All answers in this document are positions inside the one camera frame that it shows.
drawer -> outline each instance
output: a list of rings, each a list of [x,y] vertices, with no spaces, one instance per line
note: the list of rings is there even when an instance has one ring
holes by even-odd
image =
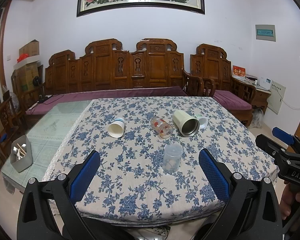
[[[257,90],[254,101],[266,101],[269,96],[270,96],[270,94]]]

clear plastic bag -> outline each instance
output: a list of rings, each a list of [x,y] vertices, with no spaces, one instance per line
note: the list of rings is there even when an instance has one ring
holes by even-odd
[[[257,108],[252,112],[252,122],[249,128],[262,128],[263,125],[263,111],[261,108]]]
[[[6,86],[2,86],[2,89],[3,89],[4,93],[8,91],[8,88]],[[17,95],[15,93],[11,92],[11,91],[9,93],[10,93],[10,96],[12,98],[12,104],[13,104],[13,107],[14,107],[15,111],[19,112],[20,103],[19,103],[19,99],[18,99]]]

small black fan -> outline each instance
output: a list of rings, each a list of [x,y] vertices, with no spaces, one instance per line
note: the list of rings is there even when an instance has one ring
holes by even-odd
[[[38,76],[35,76],[34,79],[32,80],[32,84],[35,87],[39,87],[42,84],[41,78]],[[40,90],[40,95],[39,95],[40,98],[38,100],[38,103],[42,104],[44,101],[48,100],[49,98],[47,96],[45,96],[45,93],[44,93],[42,87],[40,87],[39,90]]]

black picture frame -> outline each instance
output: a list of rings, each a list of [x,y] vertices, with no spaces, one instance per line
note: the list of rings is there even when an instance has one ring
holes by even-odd
[[[82,4],[82,0],[78,0],[77,17],[87,15],[90,13],[99,12],[99,11],[111,10],[111,9],[117,9],[117,8],[126,8],[126,7],[173,8],[173,9],[186,10],[186,11],[196,12],[196,13],[200,13],[200,14],[205,14],[204,0],[200,1],[201,9],[193,8],[193,7],[186,6],[186,5],[173,4],[173,3],[132,2],[132,3],[122,3],[122,4],[109,4],[109,5],[104,5],[101,7],[91,8],[91,9],[88,9],[85,11],[81,11],[81,4]]]

paper cup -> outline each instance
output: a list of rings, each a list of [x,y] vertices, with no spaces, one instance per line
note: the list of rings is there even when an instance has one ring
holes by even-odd
[[[175,111],[172,115],[172,119],[184,137],[193,136],[199,130],[199,121],[184,111]]]
[[[208,117],[202,116],[201,114],[196,114],[194,117],[199,121],[200,130],[207,127]]]
[[[125,123],[122,117],[114,119],[114,122],[108,127],[109,135],[114,138],[120,138],[124,133],[124,126]]]

